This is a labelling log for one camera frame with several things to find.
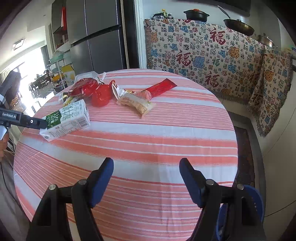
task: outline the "round table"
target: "round table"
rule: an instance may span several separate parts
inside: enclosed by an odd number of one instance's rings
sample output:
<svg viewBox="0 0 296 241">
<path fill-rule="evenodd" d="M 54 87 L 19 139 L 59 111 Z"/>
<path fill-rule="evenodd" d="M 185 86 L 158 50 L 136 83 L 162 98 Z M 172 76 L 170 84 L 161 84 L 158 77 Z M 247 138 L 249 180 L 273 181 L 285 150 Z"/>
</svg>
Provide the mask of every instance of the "round table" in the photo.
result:
<svg viewBox="0 0 296 241">
<path fill-rule="evenodd" d="M 200 215 L 179 173 L 187 157 L 206 178 L 231 186 L 237 172 L 237 142 L 220 101 L 201 85 L 168 72 L 128 69 L 107 73 L 104 81 L 143 90 L 169 78 L 177 87 L 153 98 L 156 106 L 141 119 L 115 100 L 92 107 L 91 125 L 52 142 L 39 130 L 25 129 L 14 160 L 15 188 L 32 220 L 48 186 L 69 186 L 87 178 L 105 157 L 114 172 L 93 215 L 105 240 L 186 240 Z M 36 114 L 41 118 L 62 107 L 58 96 Z M 71 233 L 79 240 L 73 209 L 67 205 Z"/>
</svg>

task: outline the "ceiling light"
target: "ceiling light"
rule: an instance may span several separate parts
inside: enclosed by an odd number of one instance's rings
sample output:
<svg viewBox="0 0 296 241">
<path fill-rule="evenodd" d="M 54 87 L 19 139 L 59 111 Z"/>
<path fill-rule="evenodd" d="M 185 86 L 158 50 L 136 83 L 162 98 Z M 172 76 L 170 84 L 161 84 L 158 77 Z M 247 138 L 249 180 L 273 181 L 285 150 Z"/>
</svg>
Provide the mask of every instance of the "ceiling light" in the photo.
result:
<svg viewBox="0 0 296 241">
<path fill-rule="evenodd" d="M 25 41 L 25 39 L 22 39 L 22 40 L 16 42 L 16 43 L 12 46 L 13 50 L 16 50 L 17 48 L 21 47 L 21 46 L 23 45 L 24 41 Z"/>
</svg>

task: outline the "refrigerator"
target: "refrigerator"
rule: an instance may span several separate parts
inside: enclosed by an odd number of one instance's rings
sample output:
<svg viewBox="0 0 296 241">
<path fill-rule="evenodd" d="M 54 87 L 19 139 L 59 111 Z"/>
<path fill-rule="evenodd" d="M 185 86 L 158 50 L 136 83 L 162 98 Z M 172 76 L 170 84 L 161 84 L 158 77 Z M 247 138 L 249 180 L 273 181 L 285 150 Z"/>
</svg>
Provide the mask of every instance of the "refrigerator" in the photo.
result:
<svg viewBox="0 0 296 241">
<path fill-rule="evenodd" d="M 76 75 L 127 68 L 120 0 L 67 0 L 66 11 Z"/>
</svg>

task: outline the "bottle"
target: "bottle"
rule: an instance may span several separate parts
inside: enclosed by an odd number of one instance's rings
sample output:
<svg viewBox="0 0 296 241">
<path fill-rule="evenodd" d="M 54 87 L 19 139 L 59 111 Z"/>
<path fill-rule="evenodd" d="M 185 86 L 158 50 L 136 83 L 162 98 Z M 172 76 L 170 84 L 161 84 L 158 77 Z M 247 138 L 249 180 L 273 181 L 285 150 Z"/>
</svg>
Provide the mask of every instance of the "bottle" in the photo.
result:
<svg viewBox="0 0 296 241">
<path fill-rule="evenodd" d="M 168 18 L 168 13 L 165 11 L 164 8 L 161 10 L 161 12 L 163 13 L 163 16 L 164 16 L 165 18 Z"/>
</svg>

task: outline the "green label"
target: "green label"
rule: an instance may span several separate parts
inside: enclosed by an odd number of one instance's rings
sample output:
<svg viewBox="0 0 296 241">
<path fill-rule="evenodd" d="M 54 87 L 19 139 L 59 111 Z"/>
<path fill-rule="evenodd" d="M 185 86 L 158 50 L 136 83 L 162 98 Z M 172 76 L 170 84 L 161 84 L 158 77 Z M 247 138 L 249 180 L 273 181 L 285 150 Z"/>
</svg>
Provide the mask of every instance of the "green label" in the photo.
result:
<svg viewBox="0 0 296 241">
<path fill-rule="evenodd" d="M 59 110 L 49 114 L 46 116 L 46 121 L 47 121 L 47 129 L 56 126 L 61 123 L 61 113 Z"/>
</svg>

